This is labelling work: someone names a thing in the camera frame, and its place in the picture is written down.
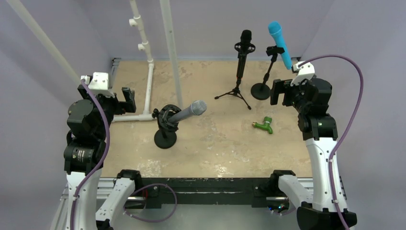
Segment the silver grey microphone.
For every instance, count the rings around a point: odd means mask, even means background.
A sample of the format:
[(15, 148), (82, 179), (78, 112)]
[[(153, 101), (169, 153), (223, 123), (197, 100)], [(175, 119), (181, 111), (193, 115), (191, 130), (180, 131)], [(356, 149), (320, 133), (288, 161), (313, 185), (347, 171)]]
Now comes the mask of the silver grey microphone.
[(200, 116), (207, 110), (207, 104), (203, 100), (197, 100), (191, 103), (191, 105), (168, 119), (169, 123), (178, 123), (191, 116)]

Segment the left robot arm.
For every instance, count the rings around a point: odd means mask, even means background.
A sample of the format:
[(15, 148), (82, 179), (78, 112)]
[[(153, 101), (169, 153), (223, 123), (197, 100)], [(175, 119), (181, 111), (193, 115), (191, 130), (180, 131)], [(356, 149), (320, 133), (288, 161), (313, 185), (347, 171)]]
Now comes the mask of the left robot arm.
[(112, 230), (124, 213), (129, 196), (142, 192), (141, 174), (137, 170), (121, 170), (113, 181), (113, 189), (100, 209), (97, 194), (103, 160), (109, 150), (110, 124), (115, 115), (136, 111), (134, 91), (122, 88), (124, 102), (116, 94), (107, 97), (91, 95), (80, 85), (82, 99), (68, 109), (67, 147), (64, 170), (68, 181), (67, 230)]

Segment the black microphone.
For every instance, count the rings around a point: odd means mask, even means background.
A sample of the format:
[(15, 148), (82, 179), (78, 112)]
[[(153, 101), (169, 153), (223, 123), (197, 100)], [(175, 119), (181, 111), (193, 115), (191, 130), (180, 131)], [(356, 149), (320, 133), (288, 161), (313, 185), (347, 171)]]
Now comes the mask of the black microphone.
[(247, 54), (250, 53), (252, 32), (243, 30), (240, 42), (235, 44), (235, 50), (238, 52), (237, 78), (241, 79), (244, 73)]

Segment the black shock-mount round-base stand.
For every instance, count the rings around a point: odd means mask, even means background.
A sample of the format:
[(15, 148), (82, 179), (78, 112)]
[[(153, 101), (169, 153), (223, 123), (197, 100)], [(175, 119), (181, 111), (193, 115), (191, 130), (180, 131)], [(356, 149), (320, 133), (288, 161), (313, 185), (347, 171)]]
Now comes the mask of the black shock-mount round-base stand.
[(178, 123), (170, 123), (169, 118), (180, 112), (180, 108), (168, 104), (162, 109), (154, 109), (152, 117), (157, 120), (158, 131), (154, 135), (154, 143), (161, 149), (171, 148), (177, 141)]

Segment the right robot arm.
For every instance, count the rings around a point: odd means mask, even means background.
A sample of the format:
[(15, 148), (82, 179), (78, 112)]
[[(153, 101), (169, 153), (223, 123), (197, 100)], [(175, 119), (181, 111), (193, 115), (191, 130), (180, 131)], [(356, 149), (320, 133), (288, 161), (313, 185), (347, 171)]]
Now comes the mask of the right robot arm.
[(274, 80), (271, 104), (283, 94), (284, 106), (298, 112), (298, 127), (310, 156), (313, 176), (311, 194), (290, 172), (275, 174), (269, 189), (284, 193), (290, 209), (296, 209), (301, 230), (348, 230), (357, 224), (357, 215), (348, 210), (337, 165), (338, 131), (335, 119), (327, 113), (331, 84), (313, 78), (294, 84), (293, 80)]

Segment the black tripod mic stand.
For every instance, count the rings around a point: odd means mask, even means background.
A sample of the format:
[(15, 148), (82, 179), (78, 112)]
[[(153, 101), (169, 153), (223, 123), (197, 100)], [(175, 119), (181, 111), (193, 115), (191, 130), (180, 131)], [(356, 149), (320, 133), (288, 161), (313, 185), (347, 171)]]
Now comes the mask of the black tripod mic stand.
[[(254, 52), (256, 50), (256, 47), (255, 47), (255, 45), (253, 45), (253, 44), (251, 44), (251, 47), (250, 47), (250, 53), (252, 53), (252, 52)], [(241, 100), (243, 100), (244, 101), (244, 103), (246, 104), (246, 106), (247, 106), (247, 108), (249, 109), (249, 110), (251, 110), (251, 106), (247, 103), (247, 101), (245, 100), (245, 98), (242, 96), (242, 94), (241, 94), (241, 91), (240, 91), (240, 85), (241, 85), (241, 82), (242, 82), (242, 78), (241, 79), (238, 79), (237, 77), (236, 77), (236, 86), (231, 90), (231, 91), (229, 91), (229, 92), (226, 92), (226, 93), (224, 93), (224, 94), (221, 94), (221, 95), (219, 95), (219, 96), (216, 96), (214, 99), (215, 100), (217, 100), (217, 99), (219, 99), (219, 98), (221, 98), (221, 97), (223, 97), (223, 96), (225, 96), (225, 95), (231, 95), (231, 96), (234, 96), (234, 97), (237, 97), (237, 98), (240, 98)]]

